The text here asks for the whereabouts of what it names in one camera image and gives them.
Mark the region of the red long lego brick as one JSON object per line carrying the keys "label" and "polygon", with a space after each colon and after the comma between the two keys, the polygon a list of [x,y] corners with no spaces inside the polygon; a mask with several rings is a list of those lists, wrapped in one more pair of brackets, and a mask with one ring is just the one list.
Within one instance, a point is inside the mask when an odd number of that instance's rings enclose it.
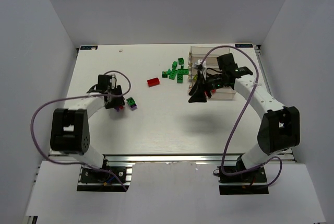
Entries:
{"label": "red long lego brick", "polygon": [[148,87],[157,86],[160,84],[158,77],[147,80]]}

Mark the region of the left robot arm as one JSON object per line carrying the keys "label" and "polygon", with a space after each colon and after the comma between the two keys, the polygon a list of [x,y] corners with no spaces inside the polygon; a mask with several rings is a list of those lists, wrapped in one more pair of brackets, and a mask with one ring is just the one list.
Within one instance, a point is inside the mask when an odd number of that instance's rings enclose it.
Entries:
{"label": "left robot arm", "polygon": [[116,75],[99,75],[98,83],[70,108],[53,112],[50,145],[53,151],[69,155],[77,161],[101,169],[105,155],[90,143],[89,119],[98,111],[120,110],[125,105],[122,88]]}

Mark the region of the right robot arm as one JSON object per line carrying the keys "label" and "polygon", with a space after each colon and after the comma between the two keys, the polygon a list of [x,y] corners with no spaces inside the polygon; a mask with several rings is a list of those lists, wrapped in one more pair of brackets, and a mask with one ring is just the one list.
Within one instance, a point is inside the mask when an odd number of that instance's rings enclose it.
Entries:
{"label": "right robot arm", "polygon": [[286,107],[258,84],[258,73],[248,67],[239,67],[233,54],[217,57],[219,71],[207,72],[206,62],[195,64],[197,80],[189,92],[189,103],[205,103],[211,92],[230,87],[240,94],[246,103],[244,112],[251,106],[261,120],[257,143],[236,162],[235,174],[246,173],[263,166],[281,151],[300,144],[300,112],[296,107]]}

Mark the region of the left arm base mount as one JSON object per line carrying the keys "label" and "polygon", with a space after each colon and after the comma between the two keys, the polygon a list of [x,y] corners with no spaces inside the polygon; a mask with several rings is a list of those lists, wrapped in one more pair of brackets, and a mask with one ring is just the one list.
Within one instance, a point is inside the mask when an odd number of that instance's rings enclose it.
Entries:
{"label": "left arm base mount", "polygon": [[[128,189],[132,178],[133,165],[133,163],[107,162],[103,169],[111,170]],[[82,167],[78,178],[77,191],[125,193],[126,190],[114,175]]]}

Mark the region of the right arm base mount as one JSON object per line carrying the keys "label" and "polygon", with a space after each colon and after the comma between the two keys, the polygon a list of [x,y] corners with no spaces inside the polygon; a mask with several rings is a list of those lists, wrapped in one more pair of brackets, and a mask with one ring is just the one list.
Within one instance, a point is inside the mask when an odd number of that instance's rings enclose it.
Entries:
{"label": "right arm base mount", "polygon": [[221,167],[213,171],[219,178],[220,195],[266,195],[269,194],[264,168],[240,175],[227,176]]}

